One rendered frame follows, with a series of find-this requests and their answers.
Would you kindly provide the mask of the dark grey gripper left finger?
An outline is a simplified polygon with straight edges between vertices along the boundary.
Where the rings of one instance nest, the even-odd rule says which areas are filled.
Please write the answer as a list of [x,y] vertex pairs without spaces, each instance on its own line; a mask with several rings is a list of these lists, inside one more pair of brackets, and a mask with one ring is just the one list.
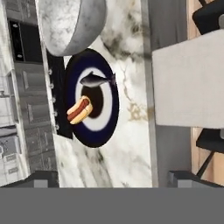
[[59,188],[59,176],[56,171],[35,171],[28,178],[5,185],[4,188]]

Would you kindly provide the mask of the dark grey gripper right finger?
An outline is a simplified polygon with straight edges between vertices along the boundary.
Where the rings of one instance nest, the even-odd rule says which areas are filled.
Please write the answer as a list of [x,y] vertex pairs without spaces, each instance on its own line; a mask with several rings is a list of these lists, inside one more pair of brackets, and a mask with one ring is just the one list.
[[168,186],[175,188],[223,188],[223,185],[200,179],[189,171],[170,171]]

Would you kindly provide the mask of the grey counter side panel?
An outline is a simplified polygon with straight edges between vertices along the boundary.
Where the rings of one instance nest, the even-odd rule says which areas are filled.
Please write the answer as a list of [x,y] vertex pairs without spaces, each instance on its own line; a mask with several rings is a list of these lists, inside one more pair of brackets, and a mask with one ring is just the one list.
[[142,20],[152,185],[168,187],[170,171],[192,167],[191,130],[156,124],[151,52],[187,39],[186,0],[142,0]]

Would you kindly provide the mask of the dark blue and white plate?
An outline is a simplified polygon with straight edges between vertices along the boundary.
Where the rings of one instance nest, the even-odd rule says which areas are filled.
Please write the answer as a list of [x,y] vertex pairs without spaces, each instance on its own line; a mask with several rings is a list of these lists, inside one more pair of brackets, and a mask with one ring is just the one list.
[[119,94],[116,84],[110,81],[97,88],[84,87],[81,79],[94,72],[102,78],[112,78],[109,63],[95,50],[86,49],[74,55],[66,66],[64,103],[70,109],[83,95],[93,105],[92,113],[72,126],[75,137],[90,148],[104,145],[113,135],[119,116]]

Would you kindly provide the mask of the grey cooked fish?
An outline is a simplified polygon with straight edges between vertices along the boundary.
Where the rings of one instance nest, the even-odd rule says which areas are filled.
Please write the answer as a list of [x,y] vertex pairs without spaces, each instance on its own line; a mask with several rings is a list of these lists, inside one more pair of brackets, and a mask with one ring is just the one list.
[[88,75],[86,75],[80,80],[80,84],[87,88],[96,88],[106,82],[115,85],[116,75],[113,73],[109,78],[105,78],[94,74],[94,72],[90,72]]

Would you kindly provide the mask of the large grey marbled bowl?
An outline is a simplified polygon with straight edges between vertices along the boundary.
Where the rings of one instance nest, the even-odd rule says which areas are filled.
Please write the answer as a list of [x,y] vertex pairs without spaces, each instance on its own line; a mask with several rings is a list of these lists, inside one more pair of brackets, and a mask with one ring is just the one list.
[[106,23],[106,0],[37,0],[36,6],[41,37],[54,56],[85,50]]

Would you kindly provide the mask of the black stool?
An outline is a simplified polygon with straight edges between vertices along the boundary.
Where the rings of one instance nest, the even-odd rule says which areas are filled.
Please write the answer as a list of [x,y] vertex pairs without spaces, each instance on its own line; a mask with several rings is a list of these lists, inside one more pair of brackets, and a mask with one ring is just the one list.
[[213,0],[211,3],[199,1],[203,3],[202,7],[192,14],[192,20],[199,33],[204,35],[219,30],[219,17],[224,14],[224,0]]
[[197,176],[201,178],[212,160],[214,153],[224,154],[224,129],[203,129],[196,141],[196,146],[210,151],[209,156],[197,172]]

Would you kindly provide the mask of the hot dog in bun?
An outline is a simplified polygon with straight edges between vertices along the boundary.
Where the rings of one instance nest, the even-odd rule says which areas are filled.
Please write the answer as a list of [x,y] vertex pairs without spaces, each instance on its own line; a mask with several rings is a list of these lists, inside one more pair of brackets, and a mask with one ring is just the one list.
[[90,99],[83,95],[67,112],[67,120],[71,124],[82,122],[93,110]]

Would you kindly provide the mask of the grey cupboard run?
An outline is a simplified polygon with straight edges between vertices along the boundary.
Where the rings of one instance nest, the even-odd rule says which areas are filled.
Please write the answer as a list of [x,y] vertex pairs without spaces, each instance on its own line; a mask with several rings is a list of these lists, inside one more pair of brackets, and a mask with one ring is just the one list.
[[44,65],[17,62],[8,20],[36,25],[34,0],[0,0],[0,186],[57,171]]

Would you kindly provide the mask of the black hob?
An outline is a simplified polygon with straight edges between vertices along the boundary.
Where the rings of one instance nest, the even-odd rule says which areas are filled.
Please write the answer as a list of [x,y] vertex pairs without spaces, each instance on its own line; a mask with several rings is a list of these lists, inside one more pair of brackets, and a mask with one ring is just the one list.
[[64,84],[65,84],[65,66],[62,57],[55,57],[49,52],[46,52],[48,69],[52,69],[52,75],[50,77],[50,83],[53,83],[54,88],[52,90],[52,97],[56,98],[56,102],[53,104],[54,111],[58,112],[58,116],[54,117],[56,124],[59,125],[57,134],[63,137],[72,139],[72,128],[67,120],[66,105],[64,102]]

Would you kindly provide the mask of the large white block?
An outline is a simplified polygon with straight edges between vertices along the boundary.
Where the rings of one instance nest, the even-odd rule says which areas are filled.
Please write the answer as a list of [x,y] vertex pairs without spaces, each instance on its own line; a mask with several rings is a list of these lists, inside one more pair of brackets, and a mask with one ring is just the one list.
[[152,53],[156,123],[224,128],[224,30]]

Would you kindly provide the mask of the black built-in oven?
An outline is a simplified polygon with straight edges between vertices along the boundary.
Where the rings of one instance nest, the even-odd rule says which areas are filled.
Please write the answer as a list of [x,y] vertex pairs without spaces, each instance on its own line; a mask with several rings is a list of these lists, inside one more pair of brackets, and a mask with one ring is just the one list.
[[39,28],[33,24],[8,20],[14,60],[42,64]]

